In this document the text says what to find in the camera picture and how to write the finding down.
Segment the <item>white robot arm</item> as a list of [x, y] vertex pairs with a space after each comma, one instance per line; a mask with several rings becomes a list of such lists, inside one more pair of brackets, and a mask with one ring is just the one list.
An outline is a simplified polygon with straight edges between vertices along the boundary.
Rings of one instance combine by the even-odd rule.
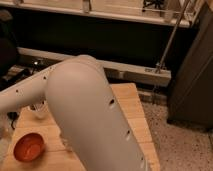
[[41, 101], [86, 171], [151, 171], [94, 57], [64, 60], [0, 91], [0, 114]]

